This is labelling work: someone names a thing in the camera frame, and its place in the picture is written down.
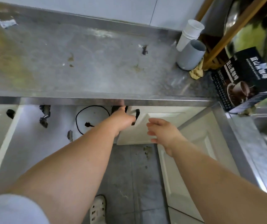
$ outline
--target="person's left arm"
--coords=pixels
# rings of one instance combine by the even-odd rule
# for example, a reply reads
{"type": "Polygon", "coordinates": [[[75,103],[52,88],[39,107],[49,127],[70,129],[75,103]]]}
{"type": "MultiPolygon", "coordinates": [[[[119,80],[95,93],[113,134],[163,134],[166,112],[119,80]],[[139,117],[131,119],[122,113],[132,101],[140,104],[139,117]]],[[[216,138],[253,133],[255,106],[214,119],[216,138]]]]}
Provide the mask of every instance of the person's left arm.
{"type": "Polygon", "coordinates": [[[115,136],[135,120],[121,107],[29,169],[8,193],[36,202],[51,223],[81,223],[98,191],[115,136]]]}

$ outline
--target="foot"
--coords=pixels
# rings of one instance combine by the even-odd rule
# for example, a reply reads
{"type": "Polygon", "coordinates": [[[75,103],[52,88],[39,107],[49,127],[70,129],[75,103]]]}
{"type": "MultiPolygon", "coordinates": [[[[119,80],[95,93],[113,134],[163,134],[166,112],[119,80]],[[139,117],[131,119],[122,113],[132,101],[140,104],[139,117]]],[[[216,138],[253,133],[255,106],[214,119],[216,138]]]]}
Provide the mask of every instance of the foot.
{"type": "Polygon", "coordinates": [[[90,208],[90,224],[105,222],[105,197],[97,196],[94,198],[90,208]]]}

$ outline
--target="stacked paper cups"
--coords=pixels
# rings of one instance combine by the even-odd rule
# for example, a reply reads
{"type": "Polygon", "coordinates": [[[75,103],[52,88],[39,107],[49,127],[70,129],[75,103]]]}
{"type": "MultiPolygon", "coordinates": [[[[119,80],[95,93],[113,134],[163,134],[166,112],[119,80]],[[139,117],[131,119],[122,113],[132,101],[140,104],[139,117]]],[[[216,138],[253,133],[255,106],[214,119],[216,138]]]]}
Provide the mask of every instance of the stacked paper cups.
{"type": "Polygon", "coordinates": [[[183,48],[194,39],[198,39],[202,30],[204,30],[205,26],[196,20],[188,20],[188,23],[184,30],[182,31],[182,35],[179,39],[179,42],[176,46],[177,50],[181,52],[183,48]]]}

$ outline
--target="gray cup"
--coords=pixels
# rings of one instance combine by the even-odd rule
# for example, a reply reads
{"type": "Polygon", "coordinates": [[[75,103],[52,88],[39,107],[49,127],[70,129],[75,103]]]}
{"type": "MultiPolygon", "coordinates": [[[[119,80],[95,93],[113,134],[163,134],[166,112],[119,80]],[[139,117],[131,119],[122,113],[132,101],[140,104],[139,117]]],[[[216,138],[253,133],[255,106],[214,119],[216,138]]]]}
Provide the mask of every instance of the gray cup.
{"type": "Polygon", "coordinates": [[[193,70],[201,61],[206,46],[198,41],[191,40],[177,56],[177,64],[182,70],[193,70]]]}

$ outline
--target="black box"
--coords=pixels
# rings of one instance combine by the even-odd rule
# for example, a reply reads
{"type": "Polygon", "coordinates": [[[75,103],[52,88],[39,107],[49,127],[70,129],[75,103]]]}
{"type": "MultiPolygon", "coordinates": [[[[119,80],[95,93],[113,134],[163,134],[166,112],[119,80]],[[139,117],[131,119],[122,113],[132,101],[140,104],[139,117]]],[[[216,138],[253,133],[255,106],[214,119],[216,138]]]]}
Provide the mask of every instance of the black box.
{"type": "Polygon", "coordinates": [[[243,112],[267,98],[267,64],[255,47],[236,52],[211,77],[230,113],[243,112]]]}

